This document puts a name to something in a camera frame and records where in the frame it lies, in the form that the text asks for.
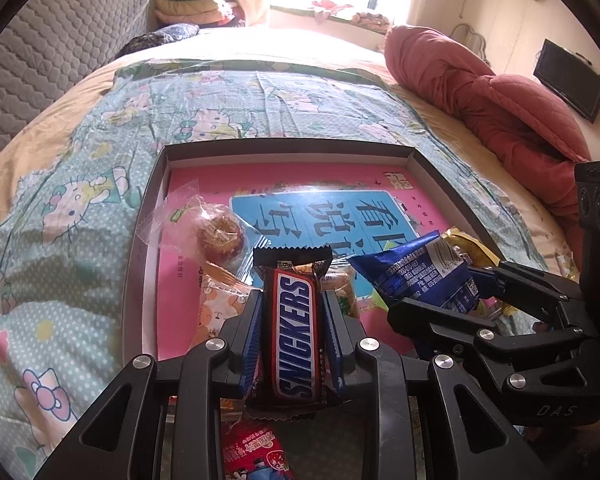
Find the dark patterned pillow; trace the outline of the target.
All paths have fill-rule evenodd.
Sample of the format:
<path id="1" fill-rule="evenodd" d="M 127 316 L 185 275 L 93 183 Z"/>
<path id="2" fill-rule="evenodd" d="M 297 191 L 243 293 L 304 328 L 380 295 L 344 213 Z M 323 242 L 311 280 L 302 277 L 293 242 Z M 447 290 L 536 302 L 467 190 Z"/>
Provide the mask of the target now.
<path id="1" fill-rule="evenodd" d="M 161 27 L 153 32 L 132 38 L 116 54 L 116 58 L 129 55 L 138 51 L 147 50 L 154 47 L 160 47 L 164 44 L 173 44 L 174 42 L 195 37 L 199 34 L 200 28 L 194 24 L 178 23 Z"/>

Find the dark shallow cardboard tray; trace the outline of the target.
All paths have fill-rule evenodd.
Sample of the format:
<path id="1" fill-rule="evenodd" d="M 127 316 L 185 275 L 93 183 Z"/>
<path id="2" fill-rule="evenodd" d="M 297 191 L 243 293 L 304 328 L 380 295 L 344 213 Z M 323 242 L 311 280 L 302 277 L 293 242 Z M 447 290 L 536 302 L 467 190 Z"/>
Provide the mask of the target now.
<path id="1" fill-rule="evenodd" d="M 329 244 L 336 256 L 379 252 L 452 226 L 498 245 L 450 182 L 416 148 L 326 139 L 242 139 L 162 149 L 138 218 L 187 183 L 224 204 L 275 246 Z M 180 356 L 198 323 L 202 271 L 159 247 L 132 243 L 122 359 Z"/>

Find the red quilted comforter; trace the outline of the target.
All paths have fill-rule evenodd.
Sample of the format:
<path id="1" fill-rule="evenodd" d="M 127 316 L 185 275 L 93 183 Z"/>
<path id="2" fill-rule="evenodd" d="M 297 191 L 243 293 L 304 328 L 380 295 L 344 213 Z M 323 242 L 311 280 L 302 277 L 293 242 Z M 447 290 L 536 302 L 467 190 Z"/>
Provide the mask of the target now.
<path id="1" fill-rule="evenodd" d="M 574 167 L 589 162 L 591 153 L 568 106 L 525 76 L 494 73 L 471 50 L 431 28 L 391 29 L 385 59 L 400 86 L 464 122 L 540 200 L 580 266 L 584 231 Z"/>

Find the grey quilted headboard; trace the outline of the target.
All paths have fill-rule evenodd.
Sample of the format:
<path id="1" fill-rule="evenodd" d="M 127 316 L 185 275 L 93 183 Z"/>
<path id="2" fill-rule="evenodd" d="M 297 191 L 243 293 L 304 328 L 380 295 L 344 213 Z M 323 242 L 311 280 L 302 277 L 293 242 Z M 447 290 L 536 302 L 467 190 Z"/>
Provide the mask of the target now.
<path id="1" fill-rule="evenodd" d="M 0 33 L 0 153 L 50 104 L 155 27 L 152 0 L 29 0 Z"/>

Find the black flat television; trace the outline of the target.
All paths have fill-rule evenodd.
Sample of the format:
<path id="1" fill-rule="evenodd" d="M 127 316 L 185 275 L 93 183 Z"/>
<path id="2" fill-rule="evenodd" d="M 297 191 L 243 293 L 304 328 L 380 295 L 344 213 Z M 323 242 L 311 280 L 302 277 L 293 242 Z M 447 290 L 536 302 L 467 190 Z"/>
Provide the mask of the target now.
<path id="1" fill-rule="evenodd" d="M 579 55 L 544 40 L 533 76 L 591 124 L 600 112 L 600 74 Z"/>

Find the Hello Kitty teal blanket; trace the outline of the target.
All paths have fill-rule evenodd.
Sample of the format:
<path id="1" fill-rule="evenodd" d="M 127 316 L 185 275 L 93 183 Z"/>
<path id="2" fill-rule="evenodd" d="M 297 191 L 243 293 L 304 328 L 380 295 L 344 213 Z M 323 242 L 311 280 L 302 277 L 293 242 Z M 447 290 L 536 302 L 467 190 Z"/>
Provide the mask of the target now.
<path id="1" fill-rule="evenodd" d="M 0 462 L 32 478 L 71 428 L 35 428 L 25 372 L 48 373 L 71 416 L 122 367 L 122 294 L 140 202 L 169 144 L 259 138 L 418 148 L 510 260 L 545 269 L 518 209 L 366 70 L 265 61 L 123 66 L 52 166 L 21 178 L 0 222 Z"/>

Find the blue cookie packet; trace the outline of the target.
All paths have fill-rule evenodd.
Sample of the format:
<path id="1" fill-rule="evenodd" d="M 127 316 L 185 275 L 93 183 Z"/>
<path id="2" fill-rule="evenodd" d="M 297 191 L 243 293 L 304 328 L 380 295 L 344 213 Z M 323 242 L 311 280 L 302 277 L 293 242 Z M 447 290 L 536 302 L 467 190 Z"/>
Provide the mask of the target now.
<path id="1" fill-rule="evenodd" d="M 385 300 L 415 299 L 463 314 L 480 300 L 467 261 L 438 231 L 349 262 Z"/>

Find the orange cat snack packet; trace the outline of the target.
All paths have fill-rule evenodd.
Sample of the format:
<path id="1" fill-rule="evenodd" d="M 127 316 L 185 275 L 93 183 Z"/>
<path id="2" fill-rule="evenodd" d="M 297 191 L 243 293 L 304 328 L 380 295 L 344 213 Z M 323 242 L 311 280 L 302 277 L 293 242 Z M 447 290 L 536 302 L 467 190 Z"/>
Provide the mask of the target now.
<path id="1" fill-rule="evenodd" d="M 202 270 L 198 324 L 189 348 L 219 337 L 225 321 L 244 312 L 250 292 L 254 290 L 214 263 L 205 263 Z"/>

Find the clear red candy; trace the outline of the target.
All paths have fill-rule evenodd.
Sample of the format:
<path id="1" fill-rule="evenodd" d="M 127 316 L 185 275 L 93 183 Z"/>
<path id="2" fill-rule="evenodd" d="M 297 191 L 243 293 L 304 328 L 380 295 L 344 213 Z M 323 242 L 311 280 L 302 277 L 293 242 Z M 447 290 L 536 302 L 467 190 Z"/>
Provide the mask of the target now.
<path id="1" fill-rule="evenodd" d="M 137 235 L 146 245 L 157 244 L 200 266 L 213 264 L 235 276 L 245 270 L 247 223 L 229 206 L 208 202 L 197 180 L 170 191 L 140 220 Z"/>

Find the stack of folded clothes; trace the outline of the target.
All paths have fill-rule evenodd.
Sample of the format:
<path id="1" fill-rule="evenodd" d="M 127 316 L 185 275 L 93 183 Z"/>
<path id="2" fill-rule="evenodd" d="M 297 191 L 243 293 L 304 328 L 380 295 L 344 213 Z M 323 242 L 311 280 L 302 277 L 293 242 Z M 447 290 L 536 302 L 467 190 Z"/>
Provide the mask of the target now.
<path id="1" fill-rule="evenodd" d="M 238 0 L 154 0 L 156 19 L 163 25 L 187 24 L 200 28 L 245 26 Z"/>

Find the Snickers bar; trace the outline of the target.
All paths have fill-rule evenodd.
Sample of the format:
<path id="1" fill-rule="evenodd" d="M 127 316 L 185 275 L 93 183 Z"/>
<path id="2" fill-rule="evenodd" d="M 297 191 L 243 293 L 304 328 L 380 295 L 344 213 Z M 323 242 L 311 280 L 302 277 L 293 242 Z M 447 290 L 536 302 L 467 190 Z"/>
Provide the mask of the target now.
<path id="1" fill-rule="evenodd" d="M 257 248 L 253 263 L 263 304 L 260 370 L 248 406 L 264 417 L 318 410 L 328 399 L 321 280 L 332 248 Z"/>

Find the red cartoon snack packet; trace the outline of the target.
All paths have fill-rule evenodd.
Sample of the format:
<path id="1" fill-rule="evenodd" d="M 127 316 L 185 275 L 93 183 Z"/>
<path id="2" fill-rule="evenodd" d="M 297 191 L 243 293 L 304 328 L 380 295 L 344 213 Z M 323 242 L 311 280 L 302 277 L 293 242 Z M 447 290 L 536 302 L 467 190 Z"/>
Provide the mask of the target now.
<path id="1" fill-rule="evenodd" d="M 282 444 L 268 422 L 244 418 L 223 422 L 221 448 L 226 480 L 294 478 Z"/>

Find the clear yellow cake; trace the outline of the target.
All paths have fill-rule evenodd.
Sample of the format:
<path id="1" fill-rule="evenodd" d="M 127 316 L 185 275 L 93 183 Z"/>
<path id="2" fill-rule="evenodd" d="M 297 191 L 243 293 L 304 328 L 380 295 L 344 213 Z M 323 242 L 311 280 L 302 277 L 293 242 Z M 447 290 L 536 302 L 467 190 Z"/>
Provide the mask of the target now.
<path id="1" fill-rule="evenodd" d="M 355 270 L 347 260 L 337 260 L 321 279 L 323 289 L 335 293 L 342 314 L 351 318 L 360 317 L 358 297 L 354 288 L 355 275 Z"/>

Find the yellow snack packet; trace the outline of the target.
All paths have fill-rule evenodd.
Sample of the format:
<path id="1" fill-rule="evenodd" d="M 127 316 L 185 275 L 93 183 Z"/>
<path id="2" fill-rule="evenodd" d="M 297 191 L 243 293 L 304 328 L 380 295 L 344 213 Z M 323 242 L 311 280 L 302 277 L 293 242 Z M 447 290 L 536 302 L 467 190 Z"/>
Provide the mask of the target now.
<path id="1" fill-rule="evenodd" d="M 490 268 L 498 266 L 501 258 L 475 238 L 453 226 L 441 234 L 454 250 L 471 266 L 476 268 Z"/>

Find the small candy on bedsheet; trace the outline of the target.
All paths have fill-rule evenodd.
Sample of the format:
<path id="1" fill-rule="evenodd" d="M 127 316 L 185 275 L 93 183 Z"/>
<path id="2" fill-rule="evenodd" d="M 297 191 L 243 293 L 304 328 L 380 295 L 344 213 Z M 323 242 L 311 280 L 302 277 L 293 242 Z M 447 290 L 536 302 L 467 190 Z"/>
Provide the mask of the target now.
<path id="1" fill-rule="evenodd" d="M 555 252 L 555 260 L 558 265 L 559 273 L 563 278 L 569 278 L 577 282 L 580 278 L 580 271 L 573 260 L 571 252 Z"/>

